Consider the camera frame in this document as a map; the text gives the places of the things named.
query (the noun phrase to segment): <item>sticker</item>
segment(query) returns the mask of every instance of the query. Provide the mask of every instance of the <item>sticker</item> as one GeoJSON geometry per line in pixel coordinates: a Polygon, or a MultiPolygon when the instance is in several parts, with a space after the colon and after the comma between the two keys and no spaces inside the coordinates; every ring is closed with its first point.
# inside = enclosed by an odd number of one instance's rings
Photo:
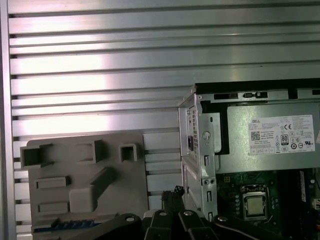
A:
{"type": "Polygon", "coordinates": [[[250,155],[315,151],[312,115],[252,119],[248,129],[250,155]]]}
{"type": "Polygon", "coordinates": [[[306,186],[305,186],[305,173],[303,171],[300,171],[300,185],[301,185],[301,200],[306,203],[307,198],[306,198],[306,186]]]}
{"type": "Polygon", "coordinates": [[[316,140],[315,140],[315,143],[316,143],[316,144],[320,144],[320,131],[319,131],[319,133],[318,133],[318,137],[317,137],[316,140]]]}

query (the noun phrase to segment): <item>motherboard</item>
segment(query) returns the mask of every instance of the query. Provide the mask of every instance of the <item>motherboard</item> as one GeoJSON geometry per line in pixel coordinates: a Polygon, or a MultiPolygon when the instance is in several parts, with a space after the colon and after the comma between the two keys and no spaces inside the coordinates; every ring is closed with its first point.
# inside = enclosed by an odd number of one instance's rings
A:
{"type": "Polygon", "coordinates": [[[281,234],[276,171],[217,174],[218,212],[281,234]]]}

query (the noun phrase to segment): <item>ce mark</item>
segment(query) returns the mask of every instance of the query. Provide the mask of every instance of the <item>ce mark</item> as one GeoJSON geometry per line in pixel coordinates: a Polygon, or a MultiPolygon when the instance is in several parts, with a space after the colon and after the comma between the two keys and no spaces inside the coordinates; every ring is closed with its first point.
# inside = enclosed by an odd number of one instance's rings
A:
{"type": "Polygon", "coordinates": [[[288,130],[288,129],[291,130],[291,124],[286,124],[286,125],[284,125],[284,129],[285,129],[285,130],[288,130]]]}

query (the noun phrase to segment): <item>metal panel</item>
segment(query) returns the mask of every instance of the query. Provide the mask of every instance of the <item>metal panel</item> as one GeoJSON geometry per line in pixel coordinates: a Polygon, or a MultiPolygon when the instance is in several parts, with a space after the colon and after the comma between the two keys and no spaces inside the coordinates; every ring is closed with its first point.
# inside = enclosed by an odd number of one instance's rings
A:
{"type": "Polygon", "coordinates": [[[114,115],[70,115],[14,120],[13,136],[101,133],[144,129],[177,128],[176,111],[114,115]]]}
{"type": "Polygon", "coordinates": [[[9,19],[11,34],[88,30],[164,28],[237,24],[316,22],[317,6],[228,8],[184,11],[126,12],[108,14],[39,16],[9,19]]]}
{"type": "Polygon", "coordinates": [[[141,52],[46,56],[11,59],[11,73],[45,74],[78,71],[125,70],[183,66],[227,65],[316,61],[320,45],[314,43],[220,46],[194,49],[166,49],[141,52]]]}
{"type": "Polygon", "coordinates": [[[3,93],[1,97],[1,156],[0,156],[0,239],[16,238],[16,209],[15,209],[15,180],[13,164],[13,135],[11,115],[11,81],[10,81],[10,53],[9,53],[9,20],[8,2],[0,1],[0,27],[1,27],[1,64],[2,76],[0,86],[3,93]]]}
{"type": "Polygon", "coordinates": [[[295,103],[228,108],[228,132],[230,154],[221,155],[217,173],[246,171],[271,171],[283,169],[317,168],[319,145],[315,151],[295,154],[249,155],[248,123],[255,118],[312,115],[314,132],[319,132],[319,103],[295,103]]]}
{"type": "Polygon", "coordinates": [[[175,189],[176,183],[181,182],[181,173],[149,175],[146,177],[150,192],[162,192],[175,189]]]}
{"type": "MultiPolygon", "coordinates": [[[[276,3],[312,3],[317,0],[279,0],[276,3]]],[[[168,7],[199,7],[219,5],[251,5],[270,4],[268,0],[12,0],[9,4],[9,13],[41,13],[60,11],[85,11],[85,10],[116,10],[116,9],[145,9],[168,7]]]]}
{"type": "Polygon", "coordinates": [[[137,31],[106,32],[106,33],[68,33],[53,35],[21,36],[11,38],[10,46],[14,53],[27,53],[24,49],[33,49],[34,52],[50,52],[51,47],[61,47],[70,52],[73,49],[93,50],[92,47],[104,45],[105,49],[118,46],[125,49],[128,46],[168,47],[173,43],[193,43],[193,45],[227,45],[227,44],[249,44],[249,43],[275,43],[290,41],[293,37],[296,41],[317,39],[319,24],[311,25],[238,25],[220,26],[214,28],[197,27],[186,29],[158,29],[157,31],[137,29],[137,31]]]}
{"type": "MultiPolygon", "coordinates": [[[[27,174],[17,162],[29,140],[142,131],[149,204],[158,209],[160,191],[181,184],[173,107],[187,86],[320,74],[318,0],[8,2],[0,10],[9,240],[14,199],[19,227],[29,224],[27,174]]],[[[32,239],[27,227],[17,230],[19,240],[32,239]]]]}

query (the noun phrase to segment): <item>green circuit board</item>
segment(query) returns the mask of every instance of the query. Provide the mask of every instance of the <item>green circuit board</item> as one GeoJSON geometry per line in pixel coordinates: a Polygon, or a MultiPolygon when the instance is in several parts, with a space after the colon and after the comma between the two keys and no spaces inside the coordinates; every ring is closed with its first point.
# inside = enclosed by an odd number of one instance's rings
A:
{"type": "Polygon", "coordinates": [[[278,178],[276,171],[256,171],[243,173],[217,174],[217,193],[219,197],[218,212],[233,215],[273,233],[281,234],[281,215],[278,192],[278,178]],[[246,194],[244,188],[253,195],[259,194],[258,189],[265,191],[263,218],[247,217],[246,194]]]}

